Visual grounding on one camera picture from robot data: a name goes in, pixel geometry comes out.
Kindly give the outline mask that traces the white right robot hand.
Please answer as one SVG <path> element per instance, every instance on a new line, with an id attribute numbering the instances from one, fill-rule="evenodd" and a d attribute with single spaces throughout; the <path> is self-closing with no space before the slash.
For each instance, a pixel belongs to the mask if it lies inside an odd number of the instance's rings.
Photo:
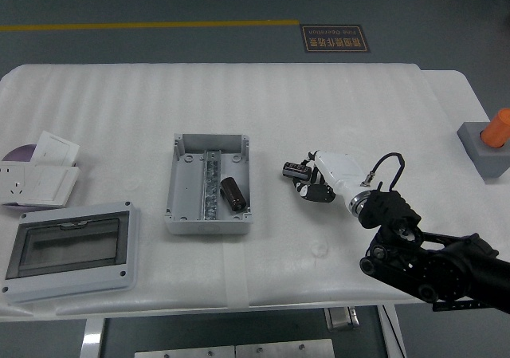
<path id="1" fill-rule="evenodd" d="M 329 151 L 315 151 L 301 165 L 302 171 L 310 169 L 310 177 L 293 177 L 292 182 L 298 195 L 316 203 L 331 203 L 341 197 L 348 210 L 364 203 L 369 189 L 362 186 L 365 173 L 355 160 L 347 154 Z"/>

